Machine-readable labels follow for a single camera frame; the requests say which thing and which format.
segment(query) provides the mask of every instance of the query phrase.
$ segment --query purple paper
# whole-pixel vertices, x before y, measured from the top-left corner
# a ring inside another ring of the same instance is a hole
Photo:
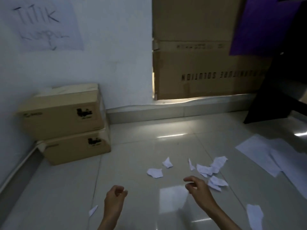
[[[300,4],[293,1],[247,0],[230,55],[274,55]]]

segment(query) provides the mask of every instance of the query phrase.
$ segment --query right hand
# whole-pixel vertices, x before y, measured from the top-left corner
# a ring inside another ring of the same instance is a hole
[[[215,202],[208,185],[204,180],[201,180],[194,176],[189,176],[183,179],[185,182],[191,182],[185,185],[186,189],[193,196],[196,203],[205,212],[213,211],[219,206]]]

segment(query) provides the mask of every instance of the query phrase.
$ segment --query baseboard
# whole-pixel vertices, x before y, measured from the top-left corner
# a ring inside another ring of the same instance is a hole
[[[107,109],[110,124],[208,115],[248,110],[255,94],[203,97],[175,101],[159,100],[158,104]]]
[[[18,198],[29,183],[33,174],[37,170],[44,156],[35,149],[18,166],[17,170],[10,176],[8,182],[0,192],[0,228],[10,214]]]

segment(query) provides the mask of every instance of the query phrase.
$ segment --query floor tile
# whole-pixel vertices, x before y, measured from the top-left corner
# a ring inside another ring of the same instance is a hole
[[[112,144],[128,143],[190,133],[192,131],[184,118],[122,123],[111,125],[111,142]]]
[[[169,169],[162,165],[167,157],[173,164]],[[106,192],[114,184],[129,191],[116,229],[218,229],[184,187],[186,176],[203,178],[196,170],[190,171],[188,158],[195,166],[212,163],[195,135],[113,145],[100,163],[93,201],[98,209],[90,218],[89,230],[97,229]],[[162,168],[163,178],[148,176],[149,168]],[[213,190],[213,196],[234,221],[248,228],[245,210],[231,189]]]
[[[247,112],[231,112],[214,115],[186,117],[186,122],[194,133],[235,129],[243,124]]]
[[[276,133],[266,130],[267,138]],[[307,229],[307,200],[284,174],[276,178],[236,150],[235,147],[254,134],[249,129],[198,134],[211,157],[226,156],[221,169],[241,203],[260,205],[264,213],[263,229]]]
[[[85,230],[100,157],[58,166],[50,166],[44,160],[14,206],[3,229]]]

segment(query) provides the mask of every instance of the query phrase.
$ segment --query white wall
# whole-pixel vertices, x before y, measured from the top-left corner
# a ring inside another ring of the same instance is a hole
[[[0,20],[0,184],[32,141],[18,105],[38,89],[97,82],[106,108],[152,103],[151,0],[71,0],[84,51],[20,53]]]

